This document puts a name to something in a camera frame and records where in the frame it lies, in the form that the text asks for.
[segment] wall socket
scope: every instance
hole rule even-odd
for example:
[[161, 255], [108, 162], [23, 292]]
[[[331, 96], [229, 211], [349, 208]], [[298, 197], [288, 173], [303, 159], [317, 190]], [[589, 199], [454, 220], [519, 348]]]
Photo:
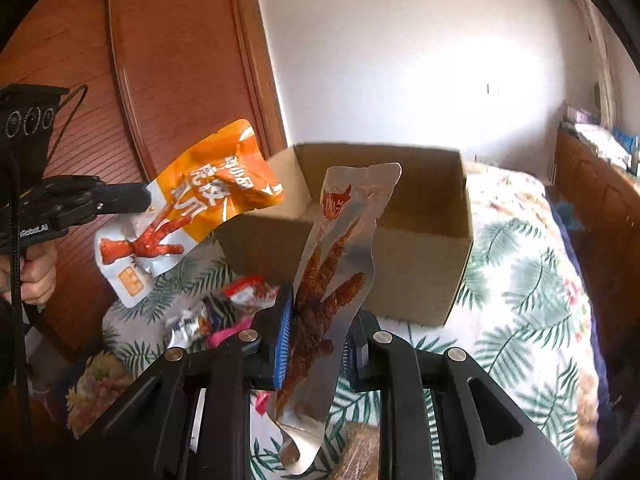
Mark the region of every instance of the wall socket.
[[474, 161], [480, 162], [480, 164], [486, 164], [488, 166], [500, 166], [500, 158], [498, 158], [497, 156], [476, 154], [474, 157]]

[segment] open cardboard box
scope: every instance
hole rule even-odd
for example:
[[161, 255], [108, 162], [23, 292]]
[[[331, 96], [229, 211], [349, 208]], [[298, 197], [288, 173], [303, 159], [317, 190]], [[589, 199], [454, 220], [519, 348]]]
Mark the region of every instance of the open cardboard box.
[[306, 238], [320, 214], [331, 166], [399, 162], [402, 176], [378, 220], [376, 276], [364, 308], [427, 326], [449, 315], [472, 245], [471, 214], [459, 152], [412, 146], [300, 144], [271, 157], [285, 199], [237, 215], [218, 228], [234, 272], [268, 283], [292, 282]]

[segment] bed sheet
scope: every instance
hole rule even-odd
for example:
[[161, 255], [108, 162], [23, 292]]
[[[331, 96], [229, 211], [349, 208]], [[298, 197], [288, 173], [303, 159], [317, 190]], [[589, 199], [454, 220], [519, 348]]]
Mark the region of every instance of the bed sheet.
[[[589, 478], [598, 445], [591, 306], [567, 257], [544, 187], [529, 175], [479, 164], [467, 164], [466, 172], [474, 248], [449, 319], [440, 328], [390, 319], [380, 324], [416, 348], [466, 349], [538, 425], [578, 477]], [[219, 245], [208, 238], [160, 276], [153, 293], [139, 305], [113, 305], [103, 321], [108, 348], [136, 377], [164, 351], [164, 320], [221, 288], [232, 276]], [[233, 323], [234, 314], [222, 304], [220, 315]], [[440, 473], [427, 393], [425, 402]], [[267, 416], [251, 411], [252, 474], [262, 480], [285, 478], [277, 458], [279, 430]], [[357, 394], [340, 377], [324, 444], [302, 478], [325, 478], [334, 468], [346, 443], [348, 420], [375, 425], [379, 418], [379, 393]]]

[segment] floral blanket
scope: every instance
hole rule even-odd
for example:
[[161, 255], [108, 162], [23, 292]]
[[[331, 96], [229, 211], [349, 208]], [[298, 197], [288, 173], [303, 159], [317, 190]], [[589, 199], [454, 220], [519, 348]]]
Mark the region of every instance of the floral blanket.
[[[382, 319], [416, 348], [466, 349], [569, 460], [579, 478], [594, 471], [598, 378], [590, 345], [589, 299], [570, 263], [542, 184], [535, 178], [468, 164], [474, 247], [446, 324], [440, 328]], [[208, 238], [132, 309], [115, 303], [104, 317], [108, 347], [136, 377], [164, 351], [164, 320], [233, 277], [220, 247]], [[235, 321], [222, 302], [220, 316]], [[436, 468], [438, 435], [425, 394]], [[377, 424], [378, 392], [358, 394], [337, 384], [324, 445], [305, 479], [325, 478], [346, 444], [346, 422]], [[257, 479], [284, 478], [281, 437], [267, 416], [251, 414], [251, 468]]]

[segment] orange snack package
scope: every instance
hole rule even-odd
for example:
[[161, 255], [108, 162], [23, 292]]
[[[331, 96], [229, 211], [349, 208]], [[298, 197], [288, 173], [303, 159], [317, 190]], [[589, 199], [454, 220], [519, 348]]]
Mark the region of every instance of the orange snack package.
[[129, 307], [222, 222], [283, 197], [245, 120], [191, 146], [147, 189], [151, 205], [145, 212], [119, 215], [94, 238], [100, 271]]

